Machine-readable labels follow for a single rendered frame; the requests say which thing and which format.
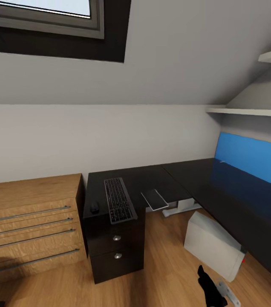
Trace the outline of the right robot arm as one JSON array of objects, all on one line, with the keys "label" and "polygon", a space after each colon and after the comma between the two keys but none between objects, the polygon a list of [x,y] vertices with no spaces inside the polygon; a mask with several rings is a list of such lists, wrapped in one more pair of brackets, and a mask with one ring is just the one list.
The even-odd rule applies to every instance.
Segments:
[{"label": "right robot arm", "polygon": [[227,306],[228,303],[225,296],[231,300],[235,307],[241,307],[240,300],[225,282],[219,281],[220,287],[217,284],[214,284],[207,273],[205,273],[202,265],[199,266],[198,274],[200,276],[198,281],[205,292],[207,307]]}]

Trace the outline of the keyboard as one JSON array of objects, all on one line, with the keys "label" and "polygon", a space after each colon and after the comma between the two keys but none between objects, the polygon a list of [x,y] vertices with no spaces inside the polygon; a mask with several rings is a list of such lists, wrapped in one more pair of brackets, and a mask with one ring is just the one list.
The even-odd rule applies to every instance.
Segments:
[{"label": "keyboard", "polygon": [[138,218],[122,178],[105,180],[104,186],[112,225]]}]

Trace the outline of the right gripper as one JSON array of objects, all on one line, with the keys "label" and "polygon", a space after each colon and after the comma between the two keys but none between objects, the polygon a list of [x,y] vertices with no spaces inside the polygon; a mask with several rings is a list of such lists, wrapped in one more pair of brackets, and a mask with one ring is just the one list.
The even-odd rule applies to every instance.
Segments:
[{"label": "right gripper", "polygon": [[199,270],[198,270],[198,274],[199,274],[199,278],[198,281],[200,283],[200,286],[202,287],[202,289],[205,292],[205,299],[207,302],[207,298],[209,296],[212,297],[216,297],[218,298],[220,301],[222,301],[222,304],[224,306],[227,306],[227,301],[225,298],[223,298],[220,293],[218,292],[218,290],[215,287],[215,284],[213,283],[213,281],[209,278],[209,276],[207,275],[207,273],[205,273],[203,266],[200,265],[199,266]]}]

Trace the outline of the mouse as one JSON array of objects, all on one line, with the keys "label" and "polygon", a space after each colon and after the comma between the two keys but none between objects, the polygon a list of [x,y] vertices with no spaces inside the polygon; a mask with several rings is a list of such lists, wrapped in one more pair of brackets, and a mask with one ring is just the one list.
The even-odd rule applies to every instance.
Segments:
[{"label": "mouse", "polygon": [[96,212],[99,210],[99,205],[97,202],[93,202],[91,205],[90,205],[90,211],[92,212]]}]

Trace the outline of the notebook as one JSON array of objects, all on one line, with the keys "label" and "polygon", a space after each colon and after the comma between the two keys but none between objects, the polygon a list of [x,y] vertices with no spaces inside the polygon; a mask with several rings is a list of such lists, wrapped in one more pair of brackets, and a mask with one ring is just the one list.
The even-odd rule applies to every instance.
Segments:
[{"label": "notebook", "polygon": [[145,200],[151,207],[152,211],[168,208],[169,205],[161,197],[161,195],[156,191],[156,189],[143,191],[141,194],[144,196]]}]

